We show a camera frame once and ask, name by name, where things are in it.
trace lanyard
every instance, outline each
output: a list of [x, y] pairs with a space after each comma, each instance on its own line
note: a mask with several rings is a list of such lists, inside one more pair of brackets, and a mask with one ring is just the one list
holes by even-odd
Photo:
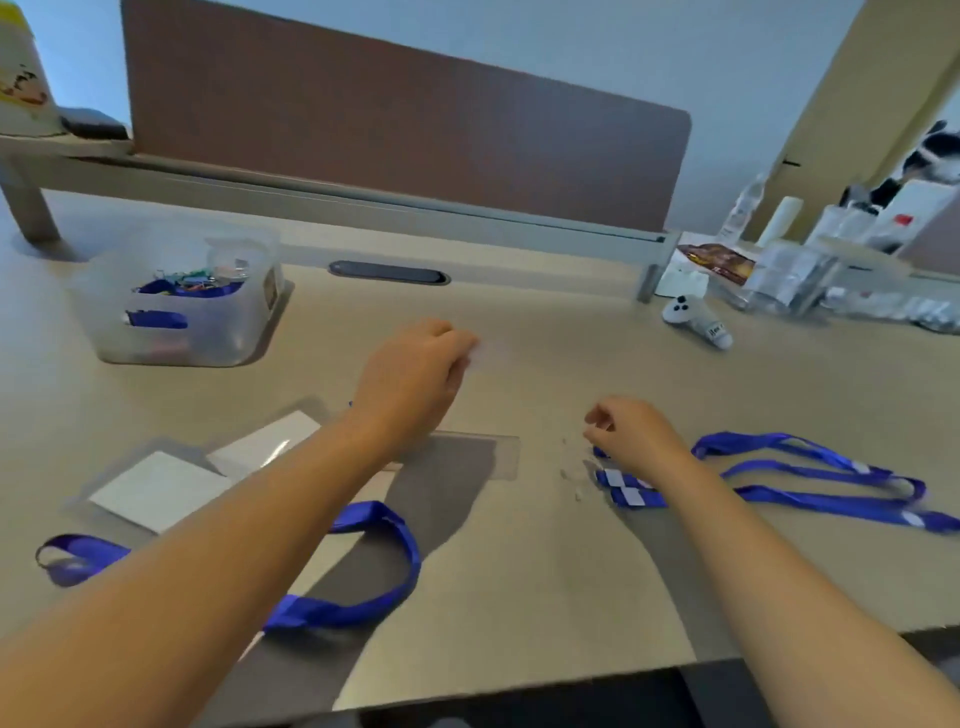
[[[353, 533], [373, 528], [389, 528], [399, 539], [410, 561], [406, 580], [384, 595], [350, 606], [308, 596], [287, 595], [280, 600], [264, 631], [315, 627], [352, 627], [357, 624], [385, 618], [417, 586], [420, 576], [420, 550], [413, 534], [403, 519], [378, 500], [351, 503], [337, 517], [330, 533]], [[74, 560], [46, 564], [40, 561], [45, 548], [58, 548]], [[94, 536], [62, 534], [47, 541], [36, 550], [36, 562], [47, 571], [58, 586], [71, 587], [106, 569], [130, 553], [130, 549]]]
[[[779, 460], [757, 459], [738, 463], [720, 473], [720, 477], [728, 478], [738, 473], [756, 470], [776, 470], [799, 477], [836, 480], [884, 491], [889, 491], [894, 483], [900, 481], [910, 486], [910, 495], [906, 497], [830, 496], [783, 491], [766, 485], [734, 488], [734, 491], [744, 500], [752, 503], [776, 503], [866, 521], [912, 525], [931, 533], [960, 531], [960, 519], [946, 513], [917, 508], [917, 504], [926, 494], [926, 485], [923, 481], [851, 460], [830, 448], [802, 437], [784, 432], [762, 435], [716, 432], [700, 438], [691, 452], [697, 459], [704, 460], [713, 455], [737, 455], [758, 449], [778, 449], [781, 452], [789, 452], [830, 465], [834, 470], [789, 465]], [[607, 454], [600, 448], [594, 448], [593, 452], [597, 457], [607, 459]], [[665, 508], [667, 506], [666, 500], [657, 490], [628, 473], [612, 469], [601, 470], [597, 473], [597, 481], [611, 489], [613, 502], [621, 508]]]

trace white vr controller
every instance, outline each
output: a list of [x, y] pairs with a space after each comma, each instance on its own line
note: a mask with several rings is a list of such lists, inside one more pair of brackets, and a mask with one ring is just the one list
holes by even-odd
[[733, 346], [733, 337], [702, 298], [679, 296], [663, 310], [663, 320], [674, 326], [687, 326], [717, 349]]

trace door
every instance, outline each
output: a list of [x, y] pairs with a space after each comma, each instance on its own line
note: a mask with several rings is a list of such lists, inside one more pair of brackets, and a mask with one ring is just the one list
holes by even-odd
[[887, 174], [889, 157], [954, 70], [958, 28], [956, 0], [867, 0], [787, 140], [745, 238], [756, 240], [790, 195], [804, 209], [787, 237], [803, 240], [848, 184]]

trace clear plastic piece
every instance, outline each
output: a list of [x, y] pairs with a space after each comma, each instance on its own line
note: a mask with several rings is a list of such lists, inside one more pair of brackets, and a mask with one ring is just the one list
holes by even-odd
[[[284, 287], [278, 242], [275, 231], [213, 220], [138, 229], [70, 280], [77, 315], [97, 356], [118, 364], [243, 364], [278, 309]], [[243, 284], [220, 298], [136, 292], [157, 277], [205, 268], [216, 279]], [[176, 328], [132, 326], [131, 311], [180, 323]]]

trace person's left hand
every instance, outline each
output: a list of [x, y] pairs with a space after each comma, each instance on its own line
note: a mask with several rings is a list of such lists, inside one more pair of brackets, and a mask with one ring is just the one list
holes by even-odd
[[440, 424], [478, 342], [473, 333], [438, 319], [400, 331], [367, 361], [350, 417], [371, 425], [392, 455], [400, 454]]

